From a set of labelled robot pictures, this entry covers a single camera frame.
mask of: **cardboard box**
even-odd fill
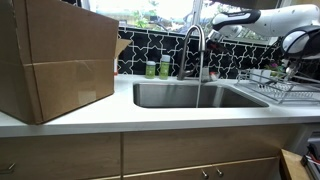
[[[113,94],[118,21],[58,0],[4,0],[0,23],[2,112],[40,124]]]

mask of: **drawer handle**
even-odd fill
[[[202,177],[203,177],[203,179],[209,179],[209,175],[206,172],[204,172],[203,170],[202,170]]]
[[[218,168],[216,168],[216,170],[217,170],[217,174],[218,174],[218,176],[219,177],[223,177],[223,172],[222,171],[220,171]]]
[[[12,174],[14,171],[16,163],[12,163],[8,168],[6,169],[0,169],[0,174]]]

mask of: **drawer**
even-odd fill
[[[275,157],[295,125],[124,133],[124,175]]]
[[[0,179],[120,176],[120,133],[0,138]]]

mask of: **white countertop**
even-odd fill
[[[137,82],[197,83],[194,79],[163,81],[157,77],[148,80],[139,75],[118,75],[113,95],[43,125],[26,125],[0,113],[0,137],[320,122],[320,106],[268,103],[267,108],[141,108],[133,103],[133,84]],[[235,82],[219,80],[207,84],[234,86]]]

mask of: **stainless steel sink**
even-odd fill
[[[139,83],[133,85],[134,103],[144,108],[195,108],[198,85]],[[222,85],[202,85],[199,108],[268,107],[268,104]]]

